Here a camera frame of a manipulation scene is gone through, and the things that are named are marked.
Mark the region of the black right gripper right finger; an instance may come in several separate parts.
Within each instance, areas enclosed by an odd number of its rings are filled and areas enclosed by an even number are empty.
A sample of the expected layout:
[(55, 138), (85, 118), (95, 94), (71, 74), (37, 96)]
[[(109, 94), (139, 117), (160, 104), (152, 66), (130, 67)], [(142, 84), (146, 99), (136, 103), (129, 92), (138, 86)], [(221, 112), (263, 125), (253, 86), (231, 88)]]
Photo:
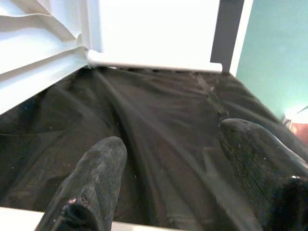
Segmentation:
[(221, 148), (265, 231), (308, 229), (308, 163), (259, 124), (228, 118)]

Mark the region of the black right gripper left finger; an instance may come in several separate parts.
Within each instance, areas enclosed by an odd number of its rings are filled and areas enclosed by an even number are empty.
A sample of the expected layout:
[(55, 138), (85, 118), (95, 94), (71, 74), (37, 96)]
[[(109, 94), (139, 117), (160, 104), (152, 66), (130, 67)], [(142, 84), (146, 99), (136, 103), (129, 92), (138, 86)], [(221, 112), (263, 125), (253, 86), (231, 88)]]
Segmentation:
[(127, 149), (116, 136), (93, 145), (61, 183), (37, 231), (109, 231), (118, 203)]

